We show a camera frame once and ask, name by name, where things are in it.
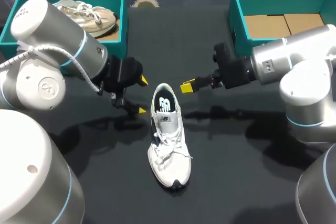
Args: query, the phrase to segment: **teal box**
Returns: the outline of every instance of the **teal box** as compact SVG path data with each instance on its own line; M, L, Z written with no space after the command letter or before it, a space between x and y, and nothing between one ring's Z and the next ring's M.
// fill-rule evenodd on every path
M336 25L336 0L230 0L228 22L239 57L252 47L278 38L251 39L244 16L319 13L325 24Z
M8 17L6 25L0 36L0 50L3 52L7 59L10 59L16 55L16 40L11 35L11 23L14 15L19 10L19 8L27 0L16 0L13 9ZM55 3L59 0L47 0L51 3ZM120 19L119 23L119 40L106 40L101 41L101 43L106 46L109 54L115 55L120 59L123 59L127 55L127 33L128 33L128 13L125 0L74 0L83 1L92 6L103 6L111 11L115 12Z

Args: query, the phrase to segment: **shoe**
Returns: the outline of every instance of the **shoe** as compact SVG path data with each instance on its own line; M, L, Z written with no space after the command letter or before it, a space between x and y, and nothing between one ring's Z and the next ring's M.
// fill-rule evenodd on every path
M106 36L117 29L116 14L104 7L92 7L90 4L73 0L60 0L53 5L93 38Z
M160 84L151 106L153 141L148 159L154 175L165 187L183 187L191 172L191 157L185 144L181 109L172 88Z

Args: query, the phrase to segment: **beige sneaker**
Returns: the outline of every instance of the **beige sneaker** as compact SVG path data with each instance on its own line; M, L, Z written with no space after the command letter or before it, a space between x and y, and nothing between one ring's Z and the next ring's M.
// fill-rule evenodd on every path
M53 4L94 38L111 34L117 29L117 16L101 6L92 7L81 1L60 0Z

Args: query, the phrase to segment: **cable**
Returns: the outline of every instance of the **cable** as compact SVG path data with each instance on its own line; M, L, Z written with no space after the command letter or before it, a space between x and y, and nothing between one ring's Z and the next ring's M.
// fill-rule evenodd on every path
M97 88L97 86L92 83L88 74L85 72L84 68L80 65L80 63L74 58L74 56L71 55L68 51L65 51L64 49L62 49L60 47L49 46L49 45L41 45L41 46L38 46L38 47L34 47L34 48L30 49L29 51L23 52L23 53L15 56L15 57L13 57L12 59L9 59L8 61L0 64L0 70L3 70L5 68L9 67L10 65L13 65L16 62L20 62L20 61L28 58L31 52L43 51L43 50L57 51L57 52L60 52L61 54L63 54L64 56L66 56L76 66L76 68L79 70L79 72L83 76L85 82L90 86L90 88L96 93L99 92L99 88Z

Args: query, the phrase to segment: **white shoelace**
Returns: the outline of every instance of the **white shoelace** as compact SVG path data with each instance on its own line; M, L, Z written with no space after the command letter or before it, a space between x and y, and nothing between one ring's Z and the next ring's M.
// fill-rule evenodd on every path
M104 10L108 10L108 9L106 9L102 6L92 7L92 5L86 4L86 3L81 2L81 1L77 1L77 3L79 3L79 5L78 5L77 9L75 9L75 11L74 11L75 14L84 13L84 14L86 14L87 17L89 17L91 15L91 16L94 17L96 23L101 24L101 16L100 16L100 14L96 13L95 11L99 10L99 9L104 9Z
M157 132L154 134L155 137L159 137L161 140L161 144L159 146L153 145L154 150L158 156L158 160L156 160L156 164L160 165L163 163L164 158L167 156L170 156L173 152L179 153L185 157L190 157L189 153L184 152L182 149L182 143L181 143L181 133L182 128L179 126L177 131L171 134L164 134L160 131L158 126L156 126Z

